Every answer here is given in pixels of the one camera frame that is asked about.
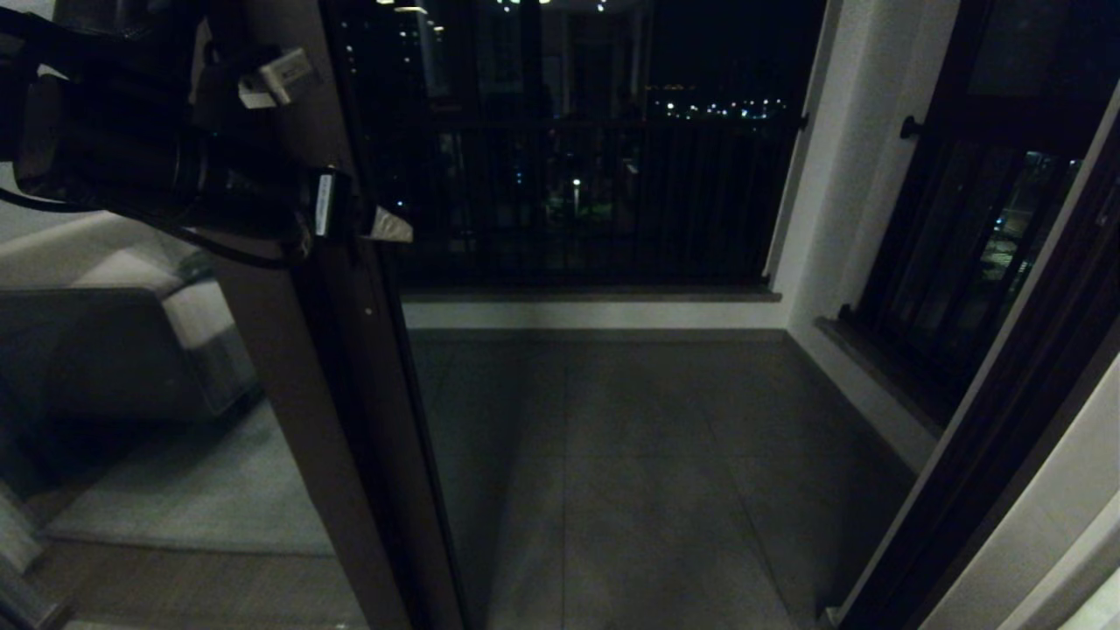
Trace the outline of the brown framed fixed glass panel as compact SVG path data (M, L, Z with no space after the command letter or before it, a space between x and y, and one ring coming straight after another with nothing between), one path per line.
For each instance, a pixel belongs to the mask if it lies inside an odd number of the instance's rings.
M245 0L215 1L197 44L213 37L282 45L256 33ZM283 140L284 110L267 112L251 129L299 158ZM100 213L108 212L40 213L0 200L0 230L21 237ZM0 630L410 630L340 430L344 389L329 381L326 351L316 346L298 294L312 278L312 256L332 243L316 244L288 269L230 262L194 247L209 260L255 367L255 389L220 417L0 426ZM81 491L137 450L196 425L235 420L263 400L276 411L332 556L60 541L47 534Z

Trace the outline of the dark stone window sill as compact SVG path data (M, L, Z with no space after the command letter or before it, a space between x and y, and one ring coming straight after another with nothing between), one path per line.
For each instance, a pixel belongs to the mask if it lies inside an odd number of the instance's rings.
M923 430L939 439L943 436L952 409L942 392L926 385L900 355L881 346L856 325L842 318L816 318L816 331L831 340L885 393L909 413Z

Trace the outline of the light beige sofa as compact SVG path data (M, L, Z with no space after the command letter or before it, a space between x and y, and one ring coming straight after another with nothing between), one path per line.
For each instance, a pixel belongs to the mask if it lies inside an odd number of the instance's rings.
M255 389L256 372L207 254L108 213L15 237L0 230L0 290L140 288L155 291L199 367L220 417Z

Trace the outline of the dark grey upholstered seat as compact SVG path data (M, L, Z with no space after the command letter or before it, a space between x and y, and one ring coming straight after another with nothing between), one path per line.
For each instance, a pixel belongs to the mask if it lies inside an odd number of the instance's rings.
M214 416L155 291L0 290L0 426Z

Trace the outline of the recessed door handle lock plate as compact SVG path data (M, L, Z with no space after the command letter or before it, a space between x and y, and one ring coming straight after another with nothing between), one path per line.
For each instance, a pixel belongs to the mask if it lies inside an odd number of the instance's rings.
M340 318L348 319L349 326L357 326L360 319L375 323L384 319L379 295L377 275L368 263L367 247L356 241L340 245Z

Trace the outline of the black metal balcony railing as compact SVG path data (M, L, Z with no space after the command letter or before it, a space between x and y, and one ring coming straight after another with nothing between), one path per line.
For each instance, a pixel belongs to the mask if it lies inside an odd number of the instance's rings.
M424 121L377 156L410 288L760 286L788 115Z

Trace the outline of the brown framed sliding glass door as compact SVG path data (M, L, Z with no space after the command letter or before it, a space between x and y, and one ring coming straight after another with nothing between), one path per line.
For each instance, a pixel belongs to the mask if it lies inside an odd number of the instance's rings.
M245 1L259 35L304 47L324 78L323 87L312 89L312 95L280 115L284 143L309 163L349 172L361 206L368 212L377 188L344 50L356 29L347 20L354 0ZM379 278L384 319L376 323L360 319L351 326L340 318L340 245L352 241L367 247L368 263ZM409 630L467 630L403 305L389 279L383 247L353 235L317 248L311 280L301 282L297 294L316 333L316 346L327 354L329 382L344 389L340 430Z

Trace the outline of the light grey rug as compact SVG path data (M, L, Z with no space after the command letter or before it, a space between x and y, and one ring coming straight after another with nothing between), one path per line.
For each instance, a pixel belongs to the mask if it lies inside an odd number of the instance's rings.
M333 555L267 400L235 420L196 425L137 450L45 530L60 541Z

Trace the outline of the dark stone balcony ledge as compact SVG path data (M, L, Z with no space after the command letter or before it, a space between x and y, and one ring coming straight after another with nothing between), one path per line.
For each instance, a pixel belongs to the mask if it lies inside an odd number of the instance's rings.
M410 304L450 303L731 303L777 304L780 291L764 287L700 286L620 286L561 288L444 288L404 290L401 298Z

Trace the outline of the dark brown door jamb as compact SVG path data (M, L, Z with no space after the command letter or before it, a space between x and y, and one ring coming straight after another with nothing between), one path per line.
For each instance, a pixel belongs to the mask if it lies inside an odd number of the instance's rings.
M920 630L1120 352L1120 80L1088 155L915 487L822 630Z

